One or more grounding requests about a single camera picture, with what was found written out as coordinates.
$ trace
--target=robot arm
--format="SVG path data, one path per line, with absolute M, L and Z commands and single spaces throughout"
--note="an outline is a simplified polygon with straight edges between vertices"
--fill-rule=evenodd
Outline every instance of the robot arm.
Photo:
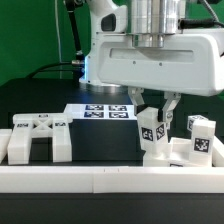
M 88 3 L 92 23 L 81 83 L 128 86 L 135 106 L 142 103 L 138 89 L 164 91 L 163 121 L 181 93 L 211 96 L 224 89 L 224 29 L 179 30 L 184 1 L 130 0 L 121 7 L 112 0 L 75 2 Z

